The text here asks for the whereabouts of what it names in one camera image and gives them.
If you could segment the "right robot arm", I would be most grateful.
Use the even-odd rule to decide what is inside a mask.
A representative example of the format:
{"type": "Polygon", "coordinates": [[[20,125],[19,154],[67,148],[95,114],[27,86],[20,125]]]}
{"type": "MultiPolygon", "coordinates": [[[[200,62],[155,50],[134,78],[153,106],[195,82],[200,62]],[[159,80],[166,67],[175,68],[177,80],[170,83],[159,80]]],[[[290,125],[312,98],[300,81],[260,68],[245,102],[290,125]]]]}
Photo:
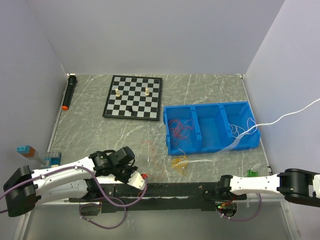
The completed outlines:
{"type": "Polygon", "coordinates": [[[290,203],[319,207],[320,174],[298,168],[269,176],[240,177],[223,175],[218,182],[218,193],[223,199],[246,194],[282,195],[290,203]]]}

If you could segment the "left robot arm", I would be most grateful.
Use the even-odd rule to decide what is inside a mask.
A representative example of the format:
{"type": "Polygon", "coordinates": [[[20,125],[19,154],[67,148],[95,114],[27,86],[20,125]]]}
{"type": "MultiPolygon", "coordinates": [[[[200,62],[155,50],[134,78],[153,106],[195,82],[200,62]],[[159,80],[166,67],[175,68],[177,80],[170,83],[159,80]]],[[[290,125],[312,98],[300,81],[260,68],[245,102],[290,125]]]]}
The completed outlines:
{"type": "Polygon", "coordinates": [[[96,151],[72,163],[53,168],[18,168],[3,185],[2,199],[9,217],[18,217],[35,206],[62,199],[95,200],[102,192],[99,177],[108,177],[138,190],[146,182],[134,165],[135,154],[128,147],[118,151],[96,151]]]}

